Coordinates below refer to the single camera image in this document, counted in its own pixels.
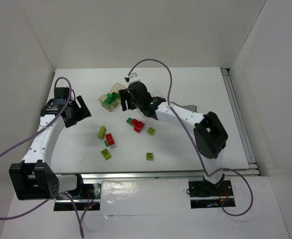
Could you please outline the dark green lego square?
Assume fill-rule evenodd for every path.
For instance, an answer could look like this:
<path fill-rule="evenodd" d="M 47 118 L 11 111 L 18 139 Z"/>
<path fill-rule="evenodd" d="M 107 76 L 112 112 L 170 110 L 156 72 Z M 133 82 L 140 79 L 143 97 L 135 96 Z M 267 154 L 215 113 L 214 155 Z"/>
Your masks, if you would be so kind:
<path fill-rule="evenodd" d="M 115 100 L 115 99 L 119 99 L 120 98 L 120 94 L 119 93 L 116 93 L 116 92 L 113 92 L 112 93 L 112 98 Z"/>

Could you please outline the orange transparent container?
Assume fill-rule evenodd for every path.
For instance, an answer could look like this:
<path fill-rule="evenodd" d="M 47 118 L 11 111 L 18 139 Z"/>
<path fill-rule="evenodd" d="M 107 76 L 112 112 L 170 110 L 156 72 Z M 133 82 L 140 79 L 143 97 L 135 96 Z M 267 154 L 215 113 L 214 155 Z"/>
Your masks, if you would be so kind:
<path fill-rule="evenodd" d="M 99 97 L 100 105 L 109 112 L 112 112 L 121 102 L 119 90 L 125 90 L 126 87 L 120 83 L 115 83 L 111 90 Z"/>

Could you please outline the dark green lego top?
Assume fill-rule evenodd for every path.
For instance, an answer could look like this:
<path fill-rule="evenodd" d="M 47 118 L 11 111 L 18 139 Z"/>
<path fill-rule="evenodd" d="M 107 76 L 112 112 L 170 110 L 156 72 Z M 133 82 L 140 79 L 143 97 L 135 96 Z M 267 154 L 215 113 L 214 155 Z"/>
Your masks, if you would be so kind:
<path fill-rule="evenodd" d="M 113 102 L 113 99 L 112 99 L 112 98 L 107 98 L 107 99 L 104 100 L 104 104 L 106 104 L 106 105 L 108 105 L 108 106 L 109 106 L 112 102 Z"/>

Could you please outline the grey transparent container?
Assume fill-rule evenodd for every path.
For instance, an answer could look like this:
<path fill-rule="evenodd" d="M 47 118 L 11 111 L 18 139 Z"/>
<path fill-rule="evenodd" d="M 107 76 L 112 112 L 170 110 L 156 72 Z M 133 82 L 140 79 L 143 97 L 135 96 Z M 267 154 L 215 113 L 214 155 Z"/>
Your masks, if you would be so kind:
<path fill-rule="evenodd" d="M 177 107 L 180 107 L 180 108 L 183 108 L 183 109 L 186 109 L 188 111 L 191 111 L 191 112 L 197 112 L 197 106 L 196 105 L 185 105 L 185 106 L 182 106 L 182 105 L 179 105 L 175 102 L 171 102 L 171 104 L 177 106 Z"/>

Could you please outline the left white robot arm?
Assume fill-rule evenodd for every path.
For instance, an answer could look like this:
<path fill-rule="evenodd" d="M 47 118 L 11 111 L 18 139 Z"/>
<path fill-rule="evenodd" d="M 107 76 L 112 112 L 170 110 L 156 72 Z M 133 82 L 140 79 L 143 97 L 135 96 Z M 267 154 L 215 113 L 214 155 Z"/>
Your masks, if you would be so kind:
<path fill-rule="evenodd" d="M 72 99 L 68 87 L 54 88 L 54 97 L 41 109 L 39 135 L 20 163 L 13 163 L 9 175 L 19 200 L 56 199 L 59 193 L 79 189 L 78 174 L 57 175 L 51 169 L 51 159 L 63 129 L 91 117 L 81 96 Z"/>

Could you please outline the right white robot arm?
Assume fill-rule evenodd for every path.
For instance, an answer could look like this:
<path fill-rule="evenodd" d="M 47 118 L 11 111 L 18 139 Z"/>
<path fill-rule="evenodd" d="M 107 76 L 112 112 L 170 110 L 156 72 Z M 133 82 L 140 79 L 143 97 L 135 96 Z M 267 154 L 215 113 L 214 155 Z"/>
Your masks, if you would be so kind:
<path fill-rule="evenodd" d="M 122 110 L 137 109 L 145 117 L 182 126 L 199 153 L 206 189 L 219 190 L 225 178 L 221 165 L 228 134 L 217 115 L 214 112 L 197 113 L 170 104 L 167 99 L 151 96 L 140 80 L 130 81 L 127 77 L 125 80 L 128 87 L 119 90 Z"/>

